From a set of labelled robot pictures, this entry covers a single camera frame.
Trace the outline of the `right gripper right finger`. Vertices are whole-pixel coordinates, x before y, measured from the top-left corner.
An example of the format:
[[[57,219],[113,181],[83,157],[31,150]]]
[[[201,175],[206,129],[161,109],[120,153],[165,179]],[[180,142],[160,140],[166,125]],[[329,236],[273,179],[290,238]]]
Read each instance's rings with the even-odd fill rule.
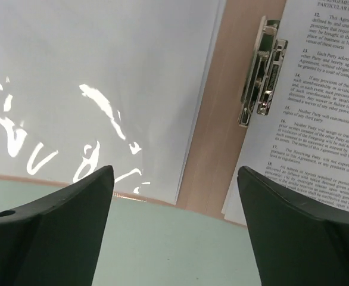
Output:
[[[349,285],[349,212],[247,166],[237,184],[262,285]]]

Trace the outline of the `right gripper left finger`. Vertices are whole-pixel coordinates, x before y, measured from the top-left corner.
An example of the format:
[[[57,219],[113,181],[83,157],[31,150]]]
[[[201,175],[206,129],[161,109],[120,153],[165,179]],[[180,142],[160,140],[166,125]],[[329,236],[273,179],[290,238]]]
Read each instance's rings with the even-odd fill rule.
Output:
[[[104,166],[0,212],[0,285],[91,285],[114,189]]]

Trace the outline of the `printed paper sheet top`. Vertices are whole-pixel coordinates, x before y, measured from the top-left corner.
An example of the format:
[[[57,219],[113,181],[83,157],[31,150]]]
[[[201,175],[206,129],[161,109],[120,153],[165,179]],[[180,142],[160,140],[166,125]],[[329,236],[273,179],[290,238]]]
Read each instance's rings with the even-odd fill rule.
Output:
[[[236,165],[349,211],[349,1],[287,1],[268,19],[281,21],[288,47],[270,111],[244,127]]]

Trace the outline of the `printed paper sheet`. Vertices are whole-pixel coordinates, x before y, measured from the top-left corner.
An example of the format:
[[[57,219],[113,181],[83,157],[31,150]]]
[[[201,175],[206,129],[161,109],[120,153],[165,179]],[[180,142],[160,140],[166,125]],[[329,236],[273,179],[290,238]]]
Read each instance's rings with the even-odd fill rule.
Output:
[[[0,176],[177,202],[224,1],[0,1]]]
[[[349,211],[349,1],[287,1],[268,19],[281,21],[288,47],[270,111],[244,127],[236,165]]]

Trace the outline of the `metal folder clip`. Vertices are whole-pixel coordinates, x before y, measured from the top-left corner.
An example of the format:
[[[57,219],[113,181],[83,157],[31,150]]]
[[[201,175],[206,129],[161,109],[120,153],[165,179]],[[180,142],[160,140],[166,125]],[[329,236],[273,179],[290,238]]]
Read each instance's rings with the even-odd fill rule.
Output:
[[[261,18],[241,95],[240,126],[247,127],[254,114],[266,116],[270,111],[288,47],[288,41],[278,37],[280,23]]]

